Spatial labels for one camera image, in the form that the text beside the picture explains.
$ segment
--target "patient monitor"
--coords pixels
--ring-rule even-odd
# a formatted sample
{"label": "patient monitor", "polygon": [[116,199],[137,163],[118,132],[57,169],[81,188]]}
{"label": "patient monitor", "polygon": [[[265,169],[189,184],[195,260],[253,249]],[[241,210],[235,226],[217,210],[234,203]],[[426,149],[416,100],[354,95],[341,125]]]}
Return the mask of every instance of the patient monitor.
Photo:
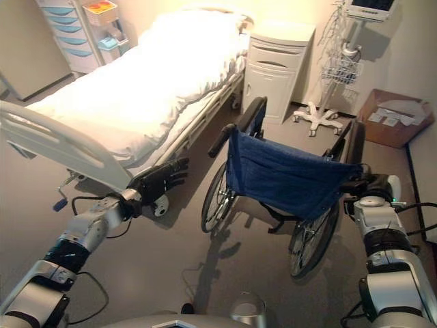
{"label": "patient monitor", "polygon": [[398,0],[346,0],[348,17],[382,23],[389,19]]}

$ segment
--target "hospital bed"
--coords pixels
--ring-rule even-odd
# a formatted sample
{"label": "hospital bed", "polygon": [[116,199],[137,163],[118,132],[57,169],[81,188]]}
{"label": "hospital bed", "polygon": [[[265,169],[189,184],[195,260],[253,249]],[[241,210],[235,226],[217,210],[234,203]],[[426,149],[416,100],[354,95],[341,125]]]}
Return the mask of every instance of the hospital bed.
{"label": "hospital bed", "polygon": [[27,108],[0,102],[0,129],[23,156],[48,157],[116,191],[188,149],[243,79],[247,14],[185,8],[138,46]]}

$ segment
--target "medical drawer cart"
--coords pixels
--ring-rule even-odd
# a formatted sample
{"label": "medical drawer cart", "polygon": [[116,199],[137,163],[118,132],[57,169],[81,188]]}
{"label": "medical drawer cart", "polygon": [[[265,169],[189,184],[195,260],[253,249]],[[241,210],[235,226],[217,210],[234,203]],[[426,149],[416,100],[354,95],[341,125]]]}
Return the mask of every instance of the medical drawer cart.
{"label": "medical drawer cart", "polygon": [[[98,3],[97,0],[36,0],[57,45],[77,77],[80,76],[77,73],[90,73],[111,61],[107,59],[107,54],[114,47],[104,47],[109,44],[106,37],[114,39],[118,45],[121,42],[127,43],[125,35],[120,31],[121,25],[117,14],[113,15],[111,21],[104,22],[101,26],[92,24],[83,6],[94,2]],[[101,1],[101,3],[116,7],[110,1]]]}

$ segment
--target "paper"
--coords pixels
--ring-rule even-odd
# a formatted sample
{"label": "paper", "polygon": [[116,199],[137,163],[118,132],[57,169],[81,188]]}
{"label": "paper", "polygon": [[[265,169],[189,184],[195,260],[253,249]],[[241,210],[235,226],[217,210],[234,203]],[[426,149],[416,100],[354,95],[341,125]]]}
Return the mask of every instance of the paper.
{"label": "paper", "polygon": [[[414,117],[414,118],[412,118],[412,117],[410,117],[410,116],[407,116],[407,115],[402,115],[402,114],[400,114],[400,113],[397,113],[397,112],[395,112],[395,111],[390,111],[390,110],[388,110],[388,109],[385,109],[385,108],[381,108],[381,107],[378,107],[378,110],[376,111],[376,114],[378,115],[378,116],[380,116],[381,118],[391,118],[391,119],[394,119],[394,120],[396,120],[396,123],[398,122],[398,121],[401,121],[401,123],[403,124],[403,125],[405,125],[405,126],[409,126],[409,125],[411,125],[411,124],[413,124],[413,125],[419,125],[420,123],[422,123],[422,121],[425,119],[424,117]],[[396,125],[396,123],[394,123],[394,125],[392,125],[392,123],[393,123],[394,121],[388,121],[387,123],[384,121],[383,122],[383,124],[385,124],[385,125],[389,125],[389,126],[394,126],[394,125]]]}
{"label": "paper", "polygon": [[403,125],[420,125],[426,118],[422,103],[415,100],[388,100],[378,104],[378,108],[387,113],[397,114]]}
{"label": "paper", "polygon": [[383,121],[383,125],[395,126],[398,122],[399,120],[396,118],[386,118],[386,120]]}
{"label": "paper", "polygon": [[370,122],[379,123],[381,121],[381,119],[382,119],[382,116],[380,114],[372,113],[367,120],[369,120]]}

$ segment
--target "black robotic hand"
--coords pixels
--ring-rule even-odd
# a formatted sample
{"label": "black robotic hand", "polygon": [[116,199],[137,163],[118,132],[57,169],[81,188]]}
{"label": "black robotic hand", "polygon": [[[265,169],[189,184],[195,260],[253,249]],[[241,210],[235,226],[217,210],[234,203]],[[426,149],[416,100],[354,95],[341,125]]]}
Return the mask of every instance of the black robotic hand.
{"label": "black robotic hand", "polygon": [[189,159],[184,157],[172,162],[151,167],[142,174],[134,177],[128,185],[128,188],[137,190],[141,194],[141,204],[148,206],[153,204],[165,191],[174,186],[181,185],[185,182],[184,178],[188,176]]}

